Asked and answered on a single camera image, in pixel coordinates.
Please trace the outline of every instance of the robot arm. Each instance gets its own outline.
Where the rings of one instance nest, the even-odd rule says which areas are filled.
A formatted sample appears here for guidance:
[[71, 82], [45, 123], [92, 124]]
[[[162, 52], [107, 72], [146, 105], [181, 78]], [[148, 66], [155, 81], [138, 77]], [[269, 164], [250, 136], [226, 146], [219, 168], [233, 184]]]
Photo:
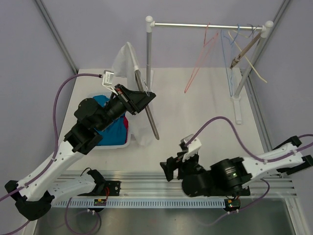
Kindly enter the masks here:
[[[255, 180], [272, 174], [292, 174], [313, 165], [310, 155], [304, 157], [297, 151], [301, 141], [295, 136], [273, 151], [258, 156], [266, 160], [265, 162], [251, 157], [237, 157], [224, 159], [213, 164], [210, 170], [205, 170], [198, 164], [200, 140], [195, 138], [188, 147], [185, 146], [192, 136], [181, 140], [182, 151], [177, 153], [176, 158], [170, 157], [166, 162], [160, 163], [167, 181], [173, 179], [173, 172], [178, 169], [182, 190], [189, 197], [250, 195], [249, 189], [246, 188]], [[290, 152], [294, 154], [279, 161], [271, 161]]]
[[24, 179], [11, 180], [5, 185], [8, 193], [24, 187], [11, 197], [16, 201], [19, 212], [27, 219], [32, 221], [42, 217], [61, 200], [83, 193], [103, 193], [107, 186], [106, 180], [97, 170], [90, 170], [81, 177], [54, 187], [52, 184], [69, 166], [88, 154], [101, 141], [102, 136], [97, 131], [104, 131], [127, 111], [132, 115], [140, 113], [156, 96], [152, 92], [147, 95], [146, 92], [130, 91], [120, 84], [115, 86], [115, 92], [104, 107], [92, 98], [84, 99], [79, 104], [74, 113], [77, 123], [65, 135], [54, 162], [41, 177], [25, 186], [25, 183], [46, 168], [53, 154]]

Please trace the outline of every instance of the gray wall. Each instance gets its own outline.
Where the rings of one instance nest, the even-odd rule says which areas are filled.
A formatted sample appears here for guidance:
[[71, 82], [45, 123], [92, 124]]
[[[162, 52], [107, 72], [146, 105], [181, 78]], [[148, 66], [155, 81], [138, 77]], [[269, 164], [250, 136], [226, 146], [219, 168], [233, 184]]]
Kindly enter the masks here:
[[[145, 18], [159, 22], [246, 25], [271, 20], [282, 0], [44, 0], [79, 68], [110, 68], [131, 42], [145, 65]], [[208, 37], [214, 30], [209, 30]], [[204, 30], [155, 28], [153, 67], [193, 67]], [[223, 67], [220, 40], [210, 67]]]
[[[0, 196], [4, 184], [33, 171], [53, 151], [52, 105], [71, 75], [62, 54], [31, 0], [2, 0], [0, 7]], [[73, 84], [60, 96], [62, 125]], [[0, 203], [0, 234], [24, 218], [11, 198]]]
[[[313, 133], [313, 2], [293, 1], [257, 68], [268, 84], [252, 76], [274, 145]], [[305, 152], [313, 156], [313, 148]], [[313, 168], [292, 176], [313, 232]]]

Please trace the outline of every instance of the white pipe connector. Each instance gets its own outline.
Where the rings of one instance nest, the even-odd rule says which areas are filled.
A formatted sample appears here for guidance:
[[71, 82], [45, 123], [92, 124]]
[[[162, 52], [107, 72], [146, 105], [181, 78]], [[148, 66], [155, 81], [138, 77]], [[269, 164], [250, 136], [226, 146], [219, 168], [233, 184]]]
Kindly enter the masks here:
[[153, 26], [154, 26], [153, 17], [152, 16], [147, 16], [146, 17], [146, 30], [147, 30], [147, 33], [151, 33], [152, 32], [152, 27]]
[[265, 25], [263, 26], [261, 37], [267, 38], [269, 35], [269, 32], [271, 31], [271, 28], [273, 28], [274, 22], [273, 21], [266, 21]]

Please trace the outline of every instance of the perforated metal strip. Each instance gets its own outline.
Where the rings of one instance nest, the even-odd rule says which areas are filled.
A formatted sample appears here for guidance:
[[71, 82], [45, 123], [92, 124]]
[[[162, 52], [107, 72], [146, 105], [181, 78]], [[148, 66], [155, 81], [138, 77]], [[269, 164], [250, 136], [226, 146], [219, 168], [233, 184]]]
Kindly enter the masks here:
[[[68, 201], [57, 203], [65, 208]], [[224, 199], [109, 199], [104, 206], [95, 206], [94, 199], [73, 198], [70, 208], [225, 208]]]

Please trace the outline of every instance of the folded clothes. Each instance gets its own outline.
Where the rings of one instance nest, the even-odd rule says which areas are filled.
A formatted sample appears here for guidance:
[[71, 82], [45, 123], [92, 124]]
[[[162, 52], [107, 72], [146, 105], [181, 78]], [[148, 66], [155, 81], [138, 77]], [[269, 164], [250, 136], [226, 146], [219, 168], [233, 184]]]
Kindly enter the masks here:
[[[102, 107], [109, 101], [105, 95], [93, 97]], [[115, 120], [105, 131], [98, 131], [102, 135], [102, 140], [98, 146], [123, 145], [127, 141], [128, 121], [125, 114]]]

